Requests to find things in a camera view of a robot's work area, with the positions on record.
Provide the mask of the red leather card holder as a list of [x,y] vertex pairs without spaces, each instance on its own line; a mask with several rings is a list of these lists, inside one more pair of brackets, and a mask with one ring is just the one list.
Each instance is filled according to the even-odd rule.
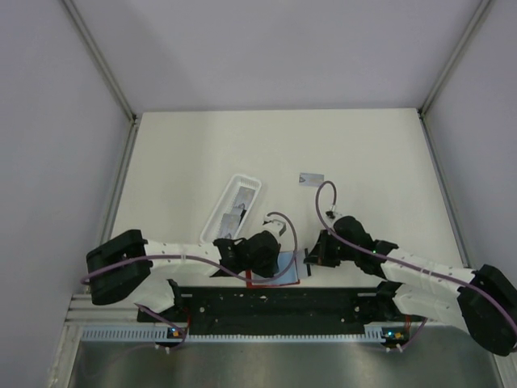
[[274,274],[274,280],[267,280],[261,283],[263,277],[254,274],[251,271],[246,272],[246,277],[251,279],[252,282],[247,283],[248,289],[259,289],[259,288],[275,288],[288,285],[297,285],[300,283],[300,276],[298,273],[298,264],[303,262],[305,253],[303,250],[296,253],[296,259],[294,263],[292,260],[292,251],[280,252],[277,259],[278,270]]

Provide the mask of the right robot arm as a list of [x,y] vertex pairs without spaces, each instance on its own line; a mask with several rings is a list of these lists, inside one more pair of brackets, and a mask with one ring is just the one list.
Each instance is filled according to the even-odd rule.
[[352,216],[321,230],[305,263],[336,268],[351,261],[382,280],[377,310],[388,320],[417,315],[456,327],[485,350],[508,356],[516,350],[516,288],[496,267],[454,268],[374,239]]

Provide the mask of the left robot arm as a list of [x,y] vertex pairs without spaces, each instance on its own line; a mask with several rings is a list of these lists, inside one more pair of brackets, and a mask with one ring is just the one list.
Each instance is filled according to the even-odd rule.
[[192,276],[231,276],[245,281],[244,272],[272,278],[278,271],[280,237],[285,228],[268,223],[250,238],[218,238],[213,242],[183,244],[145,239],[128,230],[86,255],[92,303],[106,306],[131,302],[151,309],[165,320],[177,319],[183,301],[173,283]]

